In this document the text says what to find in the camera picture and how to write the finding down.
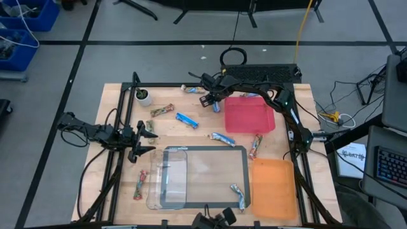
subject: black keyboard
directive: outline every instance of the black keyboard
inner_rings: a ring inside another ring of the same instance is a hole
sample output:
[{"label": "black keyboard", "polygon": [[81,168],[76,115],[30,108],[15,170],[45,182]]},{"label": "black keyboard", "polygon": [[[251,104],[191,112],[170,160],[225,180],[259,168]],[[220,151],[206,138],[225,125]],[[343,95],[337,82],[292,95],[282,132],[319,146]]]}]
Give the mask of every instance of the black keyboard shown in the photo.
[{"label": "black keyboard", "polygon": [[294,76],[294,64],[225,66],[226,73],[238,80],[271,81],[275,83],[297,83],[300,76]]},{"label": "black keyboard", "polygon": [[375,176],[382,181],[407,188],[407,156],[381,147],[377,147],[375,156]]}]

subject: small potted plant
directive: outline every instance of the small potted plant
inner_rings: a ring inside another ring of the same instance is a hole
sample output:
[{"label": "small potted plant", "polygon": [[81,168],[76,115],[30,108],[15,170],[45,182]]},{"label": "small potted plant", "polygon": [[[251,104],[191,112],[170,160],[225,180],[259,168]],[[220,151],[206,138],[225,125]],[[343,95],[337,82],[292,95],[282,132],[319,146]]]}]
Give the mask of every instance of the small potted plant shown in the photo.
[{"label": "small potted plant", "polygon": [[150,106],[151,96],[146,89],[136,88],[135,98],[139,101],[141,106]]}]

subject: red plastic tray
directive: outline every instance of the red plastic tray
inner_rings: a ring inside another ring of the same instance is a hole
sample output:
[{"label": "red plastic tray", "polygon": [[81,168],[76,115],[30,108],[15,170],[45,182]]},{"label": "red plastic tray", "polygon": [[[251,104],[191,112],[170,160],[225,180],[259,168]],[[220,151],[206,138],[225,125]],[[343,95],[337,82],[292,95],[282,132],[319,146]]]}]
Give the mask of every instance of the red plastic tray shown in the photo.
[{"label": "red plastic tray", "polygon": [[269,133],[275,128],[274,110],[261,97],[228,97],[224,124],[229,133]]}]

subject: orange plastic tray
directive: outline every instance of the orange plastic tray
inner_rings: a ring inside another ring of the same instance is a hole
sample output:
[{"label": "orange plastic tray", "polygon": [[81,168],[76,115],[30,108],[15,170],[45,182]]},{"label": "orange plastic tray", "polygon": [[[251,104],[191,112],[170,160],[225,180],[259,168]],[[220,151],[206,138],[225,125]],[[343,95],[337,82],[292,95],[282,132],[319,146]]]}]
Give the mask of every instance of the orange plastic tray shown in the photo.
[{"label": "orange plastic tray", "polygon": [[252,209],[257,217],[296,219],[293,163],[257,158],[252,169]]}]

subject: blue storage box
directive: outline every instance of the blue storage box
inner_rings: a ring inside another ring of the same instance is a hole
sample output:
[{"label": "blue storage box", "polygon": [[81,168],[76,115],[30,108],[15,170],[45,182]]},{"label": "blue storage box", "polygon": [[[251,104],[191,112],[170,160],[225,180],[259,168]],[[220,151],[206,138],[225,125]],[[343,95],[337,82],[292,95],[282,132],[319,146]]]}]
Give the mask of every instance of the blue storage box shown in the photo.
[{"label": "blue storage box", "polygon": [[[52,0],[18,0],[20,5],[41,6],[41,13],[36,18],[24,18],[31,31],[50,31],[55,23],[59,7]],[[4,0],[9,6],[16,6],[15,0]],[[0,17],[0,22],[7,29],[26,29],[20,17]]]},{"label": "blue storage box", "polygon": [[[12,37],[15,32],[21,35],[21,41],[19,43],[32,46],[37,45],[37,42],[31,37],[28,31],[25,30],[0,29],[0,36],[4,38],[7,38],[7,36]],[[37,48],[16,45],[13,53],[11,54],[8,60],[0,59],[0,70],[25,71],[28,65],[30,64],[36,51]]]}]

